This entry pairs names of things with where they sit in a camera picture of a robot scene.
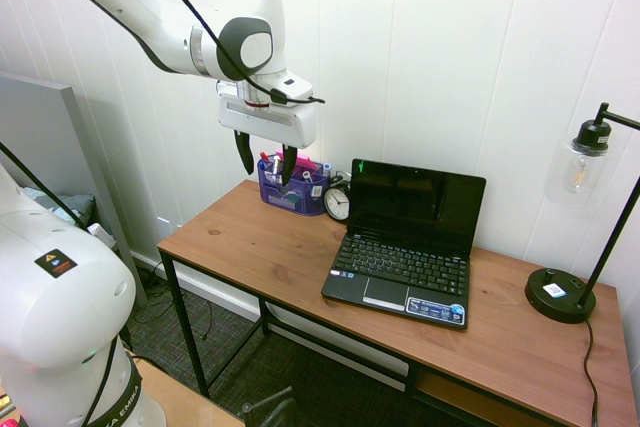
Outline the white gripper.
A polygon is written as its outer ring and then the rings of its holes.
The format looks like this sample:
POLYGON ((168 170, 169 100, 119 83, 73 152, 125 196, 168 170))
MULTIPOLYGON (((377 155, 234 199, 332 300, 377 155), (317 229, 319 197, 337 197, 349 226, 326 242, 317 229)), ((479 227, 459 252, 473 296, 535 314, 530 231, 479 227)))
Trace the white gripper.
POLYGON ((255 135, 283 144, 281 176, 282 185, 287 185, 296 166, 297 148, 307 148, 316 139, 317 109, 313 105, 300 104, 293 107, 250 107, 236 95, 235 85, 219 81, 216 90, 219 122, 223 127, 235 130, 236 148, 246 173, 254 173, 250 135, 255 135))

